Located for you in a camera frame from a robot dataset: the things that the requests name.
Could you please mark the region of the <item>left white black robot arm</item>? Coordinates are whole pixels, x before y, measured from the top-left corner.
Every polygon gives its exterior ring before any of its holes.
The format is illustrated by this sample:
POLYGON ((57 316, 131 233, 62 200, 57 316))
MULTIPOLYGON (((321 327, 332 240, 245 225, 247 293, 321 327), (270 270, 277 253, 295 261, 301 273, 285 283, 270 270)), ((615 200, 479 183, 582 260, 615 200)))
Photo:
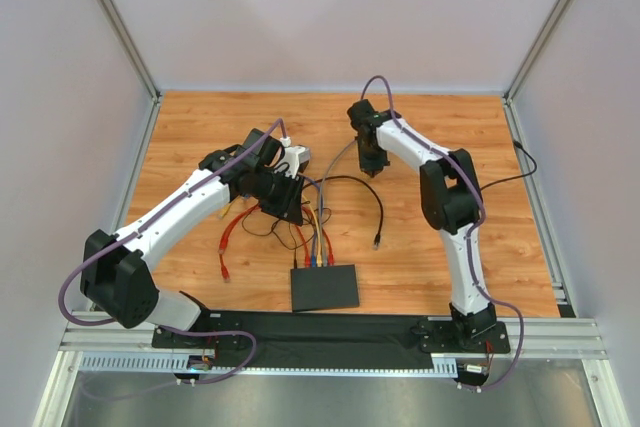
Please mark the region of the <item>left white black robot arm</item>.
POLYGON ((254 129, 241 144, 208 154, 191 176, 143 217, 85 242, 81 293, 124 328, 144 322, 193 331, 208 313, 193 296, 160 289, 152 271, 201 221, 238 197, 252 197, 278 220, 300 225, 308 147, 254 129))

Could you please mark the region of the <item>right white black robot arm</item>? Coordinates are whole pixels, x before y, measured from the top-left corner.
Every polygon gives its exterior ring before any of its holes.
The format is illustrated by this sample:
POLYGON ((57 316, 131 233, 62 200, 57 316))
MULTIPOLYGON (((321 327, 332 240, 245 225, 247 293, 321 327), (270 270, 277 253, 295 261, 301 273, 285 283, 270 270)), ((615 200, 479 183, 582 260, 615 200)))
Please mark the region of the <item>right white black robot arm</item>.
POLYGON ((439 232, 445 249, 450 312, 458 337, 471 341, 495 327, 497 315, 486 289, 478 240, 485 209, 469 152, 430 142, 392 110, 378 112, 366 99, 352 104, 347 115, 363 173, 371 178, 380 174, 393 154, 418 174, 422 214, 439 232))

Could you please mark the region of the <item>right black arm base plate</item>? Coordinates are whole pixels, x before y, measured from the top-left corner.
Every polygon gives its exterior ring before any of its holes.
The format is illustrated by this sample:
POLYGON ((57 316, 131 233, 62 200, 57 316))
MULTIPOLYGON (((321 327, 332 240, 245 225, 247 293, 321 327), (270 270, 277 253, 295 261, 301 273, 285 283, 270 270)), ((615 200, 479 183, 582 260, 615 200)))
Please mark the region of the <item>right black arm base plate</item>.
POLYGON ((506 325, 497 321, 487 329, 466 330, 462 321, 426 317, 411 328, 419 348, 427 353, 507 354, 511 352, 506 325))

